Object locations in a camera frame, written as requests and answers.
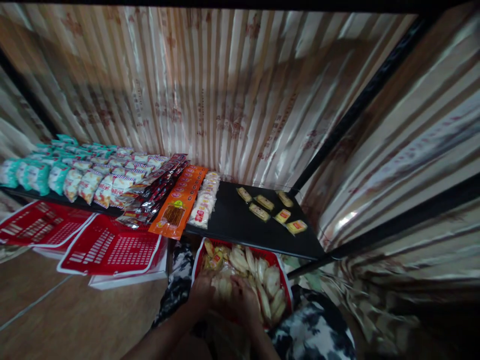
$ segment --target black pole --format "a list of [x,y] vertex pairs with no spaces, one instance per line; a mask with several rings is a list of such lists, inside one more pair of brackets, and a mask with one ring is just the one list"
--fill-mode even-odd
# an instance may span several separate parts
[[387,244],[388,241],[382,241],[480,197],[479,184],[480,173],[337,247],[326,253],[322,259],[293,270],[288,274],[288,278],[294,279],[354,253]]
[[419,15],[411,24],[410,28],[402,36],[400,41],[395,45],[378,71],[373,75],[371,80],[365,86],[360,95],[356,98],[353,105],[348,109],[346,114],[340,120],[338,125],[333,129],[330,136],[325,140],[323,146],[318,150],[316,155],[307,165],[305,170],[291,188],[289,194],[294,197],[301,188],[312,177],[322,162],[332,152],[335,146],[340,142],[344,135],[359,119],[362,112],[370,105],[375,97],[382,90],[387,81],[397,71],[399,66],[404,62],[407,56],[415,48],[415,45],[430,30],[433,24],[440,17],[440,13],[432,13],[431,15]]
[[20,94],[25,98],[26,102],[30,105],[32,110],[38,116],[40,121],[45,125],[48,131],[52,136],[59,134],[57,127],[52,122],[48,116],[47,111],[45,110],[43,104],[37,99],[35,94],[30,90],[29,85],[25,81],[24,77],[17,71],[17,69],[12,65],[7,55],[4,53],[3,49],[0,47],[0,66],[3,68],[3,71],[8,75],[11,82],[16,86]]

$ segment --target red logo on package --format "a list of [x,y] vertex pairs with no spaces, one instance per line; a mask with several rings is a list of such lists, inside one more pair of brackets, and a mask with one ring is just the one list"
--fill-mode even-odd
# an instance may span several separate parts
[[198,210],[195,215],[195,221],[202,221],[203,218],[204,218],[204,212]]

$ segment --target white box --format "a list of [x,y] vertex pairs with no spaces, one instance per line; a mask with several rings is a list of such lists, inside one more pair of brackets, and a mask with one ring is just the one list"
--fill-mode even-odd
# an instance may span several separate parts
[[133,285],[146,283],[158,279],[166,279],[169,277],[168,274],[168,247],[169,239],[166,237],[161,238],[160,246],[158,251],[160,251],[160,258],[158,264],[148,270],[146,273],[139,275],[119,275],[119,276],[103,276],[95,275],[92,276],[88,286],[99,289],[99,290],[108,290],[113,288],[119,288],[122,286]]

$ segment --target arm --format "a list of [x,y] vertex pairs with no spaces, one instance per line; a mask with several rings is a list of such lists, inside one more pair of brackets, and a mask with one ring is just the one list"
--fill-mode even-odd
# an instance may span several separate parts
[[168,320],[152,330],[122,359],[165,359],[180,339],[200,320],[212,303],[215,288],[210,285],[211,273],[203,273],[195,280],[188,301]]
[[232,276],[232,301],[237,310],[238,319],[248,333],[250,342],[259,359],[280,360],[272,340],[265,333],[261,323],[260,307],[255,292],[245,280]]

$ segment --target black metal frame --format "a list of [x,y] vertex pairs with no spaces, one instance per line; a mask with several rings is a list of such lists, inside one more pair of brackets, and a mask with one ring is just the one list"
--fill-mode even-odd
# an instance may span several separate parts
[[[2,1],[15,3],[30,3],[30,1]],[[82,5],[121,5],[121,6],[151,6],[151,7],[190,7],[190,8],[215,8],[215,9],[269,9],[269,10],[306,10],[306,11],[324,11],[324,12],[369,12],[369,13],[396,13],[396,14],[419,14],[408,31],[404,34],[392,52],[388,55],[380,69],[360,93],[353,105],[340,120],[338,125],[332,131],[332,134],[325,141],[324,145],[318,150],[312,161],[302,172],[295,182],[289,194],[295,196],[299,190],[307,183],[309,178],[319,168],[321,163],[327,158],[331,151],[340,142],[342,137],[359,119],[362,112],[369,106],[383,86],[392,77],[395,71],[407,58],[416,44],[435,24],[442,12],[453,6],[466,3],[467,0],[337,0],[337,1],[318,1],[298,0],[288,3],[285,6],[277,2],[270,1],[252,1],[252,0],[209,0],[209,1],[172,1],[172,0],[40,0],[36,3],[48,4],[82,4]],[[0,65],[3,67],[12,82],[18,87],[21,94],[36,112],[40,120],[45,124],[48,130],[54,135],[58,133],[57,128],[51,121],[42,103],[29,89],[27,82],[10,63],[7,56],[0,48]],[[421,222],[438,216],[444,212],[454,209],[480,196],[480,187],[476,183],[480,180],[480,174],[477,174],[464,182],[453,186],[449,190],[434,196],[414,208],[388,220],[382,225],[364,233],[361,236],[339,246],[317,261],[312,261],[288,274],[289,279],[293,279],[321,266],[329,264],[340,258],[359,253],[366,249],[378,246],[392,235],[398,234]]]

